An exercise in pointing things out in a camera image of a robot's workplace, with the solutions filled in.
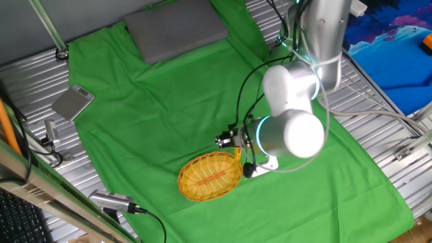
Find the black keyboard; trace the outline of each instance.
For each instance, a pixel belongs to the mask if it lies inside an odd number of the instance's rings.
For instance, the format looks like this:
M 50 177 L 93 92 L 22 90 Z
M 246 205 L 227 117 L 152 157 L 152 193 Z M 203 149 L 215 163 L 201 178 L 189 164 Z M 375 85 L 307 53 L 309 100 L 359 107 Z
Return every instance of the black keyboard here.
M 51 243 L 42 212 L 21 198 L 0 189 L 0 242 Z

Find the green cloth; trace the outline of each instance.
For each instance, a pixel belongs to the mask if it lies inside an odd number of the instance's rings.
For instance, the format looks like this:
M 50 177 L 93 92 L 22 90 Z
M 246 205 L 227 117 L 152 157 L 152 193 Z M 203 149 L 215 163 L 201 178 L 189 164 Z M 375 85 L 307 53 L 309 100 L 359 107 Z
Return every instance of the green cloth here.
M 181 168 L 219 150 L 214 139 L 235 120 L 241 83 L 268 58 L 244 2 L 211 3 L 229 37 L 155 65 L 141 60 L 123 22 L 70 44 L 70 82 L 96 97 L 76 127 L 107 189 L 158 215 L 169 243 L 388 242 L 410 229 L 412 213 L 403 198 L 334 118 L 325 148 L 301 170 L 242 179 L 208 202 L 180 194 Z M 246 85 L 241 119 L 263 72 Z M 314 104 L 314 112 L 325 124 L 325 110 Z M 254 115 L 268 114 L 261 101 Z M 304 162 L 279 158 L 279 169 Z M 152 217 L 125 217 L 144 242 L 163 241 Z

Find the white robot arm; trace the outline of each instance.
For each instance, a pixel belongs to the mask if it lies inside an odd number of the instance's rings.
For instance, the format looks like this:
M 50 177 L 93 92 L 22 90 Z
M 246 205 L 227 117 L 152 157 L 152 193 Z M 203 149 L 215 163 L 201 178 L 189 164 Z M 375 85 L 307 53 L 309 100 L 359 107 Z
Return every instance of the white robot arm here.
M 339 86 L 342 41 L 350 5 L 351 0 L 306 0 L 289 8 L 290 30 L 296 22 L 296 34 L 300 36 L 296 52 L 299 59 L 267 70 L 263 89 L 271 115 L 252 120 L 244 128 L 249 137 L 232 132 L 229 139 L 218 137 L 216 142 L 221 148 L 245 144 L 269 157 L 300 158 L 312 157 L 320 151 L 324 129 L 313 115 L 311 100 Z M 301 7 L 304 11 L 296 17 Z

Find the wicker basket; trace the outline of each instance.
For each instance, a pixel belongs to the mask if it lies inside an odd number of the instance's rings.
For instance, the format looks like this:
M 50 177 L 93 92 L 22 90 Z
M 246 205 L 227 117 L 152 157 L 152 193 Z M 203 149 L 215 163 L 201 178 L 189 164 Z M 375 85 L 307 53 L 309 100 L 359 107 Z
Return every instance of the wicker basket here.
M 243 174 L 241 151 L 235 155 L 214 152 L 195 158 L 178 176 L 180 192 L 190 200 L 204 202 L 223 196 L 235 188 Z

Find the gray cushion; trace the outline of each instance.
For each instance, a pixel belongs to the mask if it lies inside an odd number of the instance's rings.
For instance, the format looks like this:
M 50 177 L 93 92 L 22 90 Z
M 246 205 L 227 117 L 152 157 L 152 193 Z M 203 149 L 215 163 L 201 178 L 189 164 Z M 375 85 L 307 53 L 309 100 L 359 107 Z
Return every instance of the gray cushion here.
M 177 0 L 126 16 L 142 59 L 153 64 L 228 36 L 208 0 Z

